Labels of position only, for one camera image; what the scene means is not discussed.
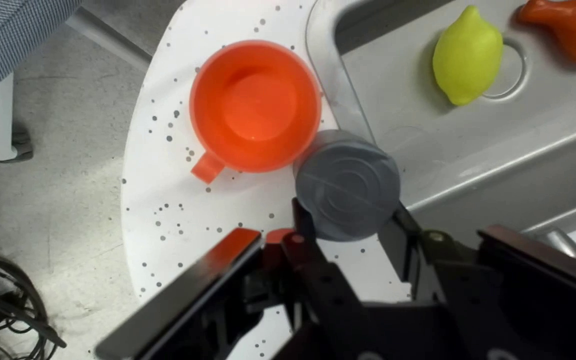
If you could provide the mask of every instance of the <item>gray cap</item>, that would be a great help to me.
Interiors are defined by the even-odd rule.
[[[361,239],[378,232],[399,201],[394,160],[341,129],[319,131],[298,166],[295,193],[318,237]]]

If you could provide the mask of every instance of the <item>white table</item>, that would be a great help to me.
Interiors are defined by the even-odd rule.
[[[291,223],[291,170],[224,170],[210,186],[189,173],[201,144],[192,131],[187,93],[201,62],[238,40],[272,40],[307,62],[304,40],[313,0],[187,0],[167,24],[144,77],[125,144],[122,223],[131,284],[142,299],[158,291],[235,226]],[[335,128],[326,97],[321,128]],[[376,237],[319,241],[361,299],[397,299],[391,265]],[[268,357],[290,334],[281,308],[268,309],[231,357]]]

